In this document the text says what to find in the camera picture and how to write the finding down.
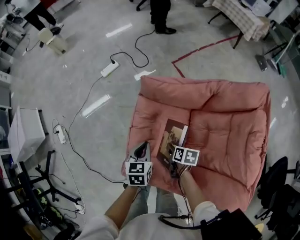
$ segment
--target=person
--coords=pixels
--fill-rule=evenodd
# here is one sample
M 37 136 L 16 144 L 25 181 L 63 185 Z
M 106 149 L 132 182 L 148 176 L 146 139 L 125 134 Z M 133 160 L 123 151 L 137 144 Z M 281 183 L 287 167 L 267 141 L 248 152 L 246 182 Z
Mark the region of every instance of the person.
M 155 32 L 157 34 L 174 34 L 176 30 L 166 26 L 171 0 L 150 0 L 150 7 L 151 23 L 155 25 Z
M 45 18 L 53 27 L 63 27 L 63 24 L 57 23 L 55 18 L 47 11 L 39 0 L 11 0 L 10 6 L 15 14 L 24 18 L 39 31 L 45 28 L 45 25 L 40 21 L 38 16 Z
M 219 214 L 216 206 L 205 200 L 201 189 L 189 171 L 183 171 L 180 185 L 193 213 L 194 225 L 209 221 Z M 182 230 L 170 227 L 158 217 L 177 216 L 178 207 L 173 193 L 157 188 L 156 213 L 148 213 L 147 198 L 150 187 L 140 190 L 127 186 L 104 216 L 95 217 L 84 227 L 78 240 L 201 240 L 200 230 Z M 168 219 L 177 225 L 187 225 L 184 219 Z

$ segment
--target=black shoe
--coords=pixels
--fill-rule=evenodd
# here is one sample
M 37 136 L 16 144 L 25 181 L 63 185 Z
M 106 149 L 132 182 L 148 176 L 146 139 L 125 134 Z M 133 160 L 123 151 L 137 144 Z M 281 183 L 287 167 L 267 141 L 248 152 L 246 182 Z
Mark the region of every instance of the black shoe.
M 165 27 L 164 29 L 159 29 L 159 30 L 155 29 L 155 32 L 157 34 L 168 34 L 168 35 L 170 35 L 170 34 L 174 34 L 177 31 L 176 31 L 176 29 Z

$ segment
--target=white sleeve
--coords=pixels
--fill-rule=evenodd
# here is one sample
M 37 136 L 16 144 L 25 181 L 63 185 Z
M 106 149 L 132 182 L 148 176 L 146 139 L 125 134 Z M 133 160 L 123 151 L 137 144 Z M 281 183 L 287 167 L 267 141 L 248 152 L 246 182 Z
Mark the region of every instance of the white sleeve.
M 202 202 L 200 203 L 193 213 L 193 220 L 195 226 L 200 225 L 202 220 L 209 221 L 212 220 L 220 211 L 212 202 Z
M 119 236 L 115 223 L 107 216 L 94 217 L 84 227 L 78 240 L 114 240 Z

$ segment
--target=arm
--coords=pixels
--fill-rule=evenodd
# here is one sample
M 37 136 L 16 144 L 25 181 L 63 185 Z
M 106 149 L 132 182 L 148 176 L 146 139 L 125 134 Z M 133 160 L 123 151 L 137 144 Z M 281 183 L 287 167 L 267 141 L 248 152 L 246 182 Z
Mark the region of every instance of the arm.
M 127 186 L 118 199 L 110 206 L 105 215 L 108 216 L 120 229 L 127 214 L 131 203 L 136 195 L 137 187 Z
M 195 208 L 206 201 L 205 197 L 189 171 L 184 171 L 179 181 L 187 197 L 191 211 L 194 213 Z

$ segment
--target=white stool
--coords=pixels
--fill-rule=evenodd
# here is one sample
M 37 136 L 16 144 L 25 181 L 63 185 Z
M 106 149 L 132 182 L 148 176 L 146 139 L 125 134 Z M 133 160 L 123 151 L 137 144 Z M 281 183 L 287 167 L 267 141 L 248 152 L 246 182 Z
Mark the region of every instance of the white stool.
M 38 38 L 46 46 L 50 47 L 58 55 L 63 55 L 67 51 L 67 43 L 64 39 L 53 33 L 48 28 L 43 28 L 38 33 Z

